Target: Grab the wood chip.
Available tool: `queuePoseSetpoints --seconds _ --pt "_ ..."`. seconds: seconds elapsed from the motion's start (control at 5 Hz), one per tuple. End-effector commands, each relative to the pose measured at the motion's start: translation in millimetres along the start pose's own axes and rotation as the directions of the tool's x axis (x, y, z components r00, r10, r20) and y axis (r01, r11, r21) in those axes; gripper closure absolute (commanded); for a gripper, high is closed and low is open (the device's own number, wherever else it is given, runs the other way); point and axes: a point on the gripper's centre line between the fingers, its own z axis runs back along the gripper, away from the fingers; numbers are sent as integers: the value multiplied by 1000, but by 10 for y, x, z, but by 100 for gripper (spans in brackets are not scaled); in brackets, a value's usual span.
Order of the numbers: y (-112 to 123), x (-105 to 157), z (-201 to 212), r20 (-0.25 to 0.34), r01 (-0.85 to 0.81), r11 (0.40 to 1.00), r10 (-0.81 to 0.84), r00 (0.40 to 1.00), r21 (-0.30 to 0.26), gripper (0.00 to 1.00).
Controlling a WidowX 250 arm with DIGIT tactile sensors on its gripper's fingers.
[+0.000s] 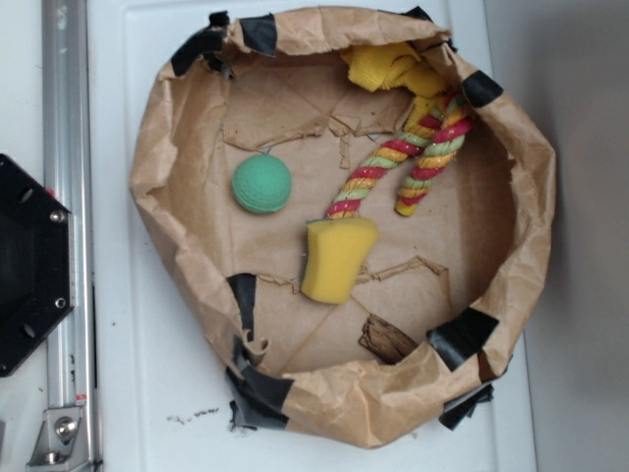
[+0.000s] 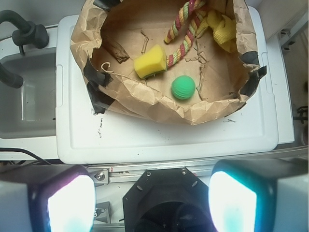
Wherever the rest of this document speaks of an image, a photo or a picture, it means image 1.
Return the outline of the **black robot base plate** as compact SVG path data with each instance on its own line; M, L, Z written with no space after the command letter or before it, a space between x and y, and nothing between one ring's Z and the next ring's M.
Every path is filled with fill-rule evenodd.
M1 156L1 376L12 376L73 308L70 213Z

